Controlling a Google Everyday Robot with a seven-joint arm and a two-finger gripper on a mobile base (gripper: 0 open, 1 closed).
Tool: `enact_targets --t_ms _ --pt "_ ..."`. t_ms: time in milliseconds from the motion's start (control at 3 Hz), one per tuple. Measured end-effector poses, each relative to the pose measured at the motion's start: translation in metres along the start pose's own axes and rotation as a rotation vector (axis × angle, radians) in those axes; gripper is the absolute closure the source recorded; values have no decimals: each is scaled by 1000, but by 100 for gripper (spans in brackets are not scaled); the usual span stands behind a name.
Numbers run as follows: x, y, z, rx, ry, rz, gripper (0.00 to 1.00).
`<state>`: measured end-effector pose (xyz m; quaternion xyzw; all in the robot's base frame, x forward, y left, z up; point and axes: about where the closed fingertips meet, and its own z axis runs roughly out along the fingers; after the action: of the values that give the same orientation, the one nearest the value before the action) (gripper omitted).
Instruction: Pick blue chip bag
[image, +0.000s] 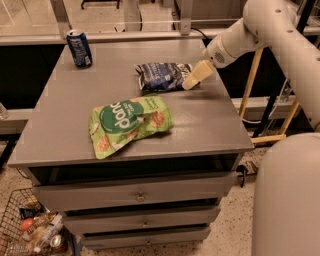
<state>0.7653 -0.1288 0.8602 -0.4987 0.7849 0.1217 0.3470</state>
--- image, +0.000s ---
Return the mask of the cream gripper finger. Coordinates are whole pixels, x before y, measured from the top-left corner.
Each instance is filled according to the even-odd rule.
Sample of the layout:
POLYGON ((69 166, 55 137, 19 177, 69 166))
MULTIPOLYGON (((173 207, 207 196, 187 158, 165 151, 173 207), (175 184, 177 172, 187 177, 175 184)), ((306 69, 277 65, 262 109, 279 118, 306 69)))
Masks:
POLYGON ((185 90, 190 90, 206 78, 208 78, 215 71, 215 67, 209 60, 202 60, 198 62, 192 69, 191 73, 187 76, 182 83, 185 90))

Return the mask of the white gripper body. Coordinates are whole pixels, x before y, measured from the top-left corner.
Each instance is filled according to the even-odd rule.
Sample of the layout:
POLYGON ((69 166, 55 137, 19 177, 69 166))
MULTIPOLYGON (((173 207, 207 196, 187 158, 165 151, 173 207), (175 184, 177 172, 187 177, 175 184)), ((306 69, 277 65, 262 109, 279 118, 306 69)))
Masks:
POLYGON ((236 60, 237 41, 219 34, 203 50, 203 56, 210 60, 215 68, 225 68, 236 60))

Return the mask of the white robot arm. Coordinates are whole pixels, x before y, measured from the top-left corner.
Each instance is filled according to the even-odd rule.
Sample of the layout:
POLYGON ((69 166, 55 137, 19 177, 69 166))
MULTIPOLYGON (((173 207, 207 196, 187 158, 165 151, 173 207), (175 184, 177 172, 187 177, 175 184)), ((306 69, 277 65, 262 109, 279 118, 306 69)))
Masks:
POLYGON ((247 0, 242 18, 216 36, 183 82, 191 89, 216 68, 268 47, 288 87, 291 119, 302 109, 311 133, 288 136, 265 153, 256 176, 251 256, 320 256, 320 50, 297 28, 286 0, 247 0))

